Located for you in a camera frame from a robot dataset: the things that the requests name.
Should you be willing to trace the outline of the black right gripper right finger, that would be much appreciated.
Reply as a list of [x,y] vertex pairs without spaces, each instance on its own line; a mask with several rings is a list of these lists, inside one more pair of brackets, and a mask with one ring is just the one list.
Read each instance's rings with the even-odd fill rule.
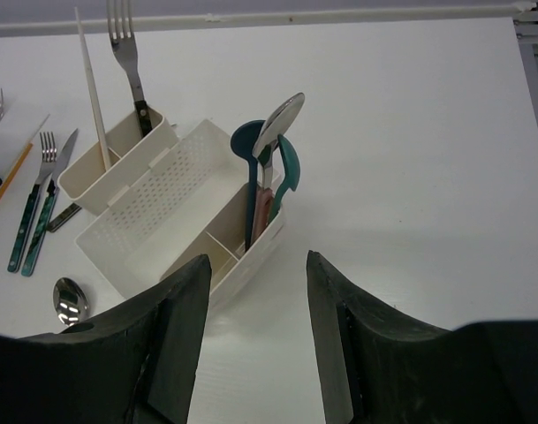
[[328,423],[538,423],[538,319],[422,322],[307,255]]

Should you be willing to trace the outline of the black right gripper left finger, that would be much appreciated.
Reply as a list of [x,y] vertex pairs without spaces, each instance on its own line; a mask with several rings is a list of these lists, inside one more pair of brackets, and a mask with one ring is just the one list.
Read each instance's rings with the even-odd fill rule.
[[185,423],[208,313],[201,254],[55,334],[0,335],[0,423]]

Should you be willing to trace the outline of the orange chopstick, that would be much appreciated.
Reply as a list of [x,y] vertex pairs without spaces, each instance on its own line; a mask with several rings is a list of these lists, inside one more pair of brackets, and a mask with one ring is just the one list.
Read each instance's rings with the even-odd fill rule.
[[28,142],[24,146],[22,151],[20,152],[20,156],[18,157],[18,159],[13,164],[13,166],[12,166],[8,176],[7,176],[7,179],[0,186],[0,200],[3,198],[3,196],[4,196],[5,192],[7,191],[8,187],[11,185],[13,179],[15,178],[17,173],[19,172],[19,169],[21,168],[23,162],[27,159],[27,156],[29,155],[29,152],[31,151],[32,148],[33,148],[33,143]]

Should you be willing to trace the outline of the teal-handled fork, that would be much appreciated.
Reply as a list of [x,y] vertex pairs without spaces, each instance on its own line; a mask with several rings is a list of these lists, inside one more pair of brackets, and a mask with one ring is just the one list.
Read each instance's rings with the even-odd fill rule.
[[57,161],[57,144],[53,132],[40,132],[42,148],[42,163],[38,176],[27,197],[27,202],[19,223],[18,233],[15,238],[7,270],[16,273],[22,260],[27,245],[27,240],[34,220],[34,215],[39,203],[40,192],[45,180],[55,169]]

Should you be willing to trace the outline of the white chopstick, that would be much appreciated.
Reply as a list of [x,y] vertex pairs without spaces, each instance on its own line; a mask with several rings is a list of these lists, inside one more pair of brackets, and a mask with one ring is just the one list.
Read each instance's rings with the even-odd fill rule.
[[76,19],[76,25],[78,29],[78,35],[80,39],[80,50],[82,55],[82,61],[85,69],[85,75],[87,80],[87,89],[91,102],[91,108],[93,112],[93,117],[95,121],[95,130],[97,134],[97,139],[100,145],[103,166],[105,170],[109,170],[111,167],[110,152],[106,140],[106,132],[104,129],[104,123],[102,119],[102,111],[100,107],[100,102],[97,94],[97,88],[95,84],[95,76],[91,65],[91,60],[89,56],[89,51],[87,47],[86,36],[84,33],[84,28],[82,21],[80,19],[80,13],[77,6],[74,7],[74,14]]
[[26,148],[29,144],[32,144],[33,141],[34,141],[34,137],[35,135],[42,129],[42,127],[44,126],[44,124],[47,122],[47,120],[49,119],[50,117],[50,114],[47,114],[43,119],[42,121],[34,128],[34,130],[32,131],[32,133],[29,135],[29,137],[27,138],[25,144],[24,144],[24,148]]

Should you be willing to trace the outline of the black-handled fork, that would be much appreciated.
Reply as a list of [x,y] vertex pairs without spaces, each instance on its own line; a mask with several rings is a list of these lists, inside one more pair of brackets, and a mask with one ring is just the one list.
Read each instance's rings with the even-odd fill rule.
[[153,129],[138,70],[138,50],[135,40],[133,9],[131,1],[107,1],[107,27],[111,50],[125,71],[133,96],[133,105],[141,137]]

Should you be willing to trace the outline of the teal plastic spoon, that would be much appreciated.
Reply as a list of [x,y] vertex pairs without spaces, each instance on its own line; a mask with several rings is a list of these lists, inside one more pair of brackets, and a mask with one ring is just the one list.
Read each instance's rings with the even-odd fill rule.
[[274,195],[274,200],[268,216],[268,224],[271,224],[276,218],[286,192],[295,192],[297,190],[301,173],[299,157],[294,146],[282,134],[277,136],[277,140],[284,165],[284,178]]
[[253,120],[244,123],[231,135],[231,151],[247,164],[248,178],[246,184],[246,220],[245,220],[245,249],[252,245],[252,231],[257,196],[258,160],[253,154],[264,120]]

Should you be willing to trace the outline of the pink-handled spoon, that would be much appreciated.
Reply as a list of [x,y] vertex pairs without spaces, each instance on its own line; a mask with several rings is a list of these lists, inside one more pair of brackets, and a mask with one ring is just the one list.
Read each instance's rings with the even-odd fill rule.
[[305,94],[298,92],[278,106],[265,120],[254,143],[253,155],[261,166],[262,180],[254,214],[253,242],[261,236],[267,225],[268,209],[272,199],[273,154],[277,148],[277,136],[285,135],[305,100]]

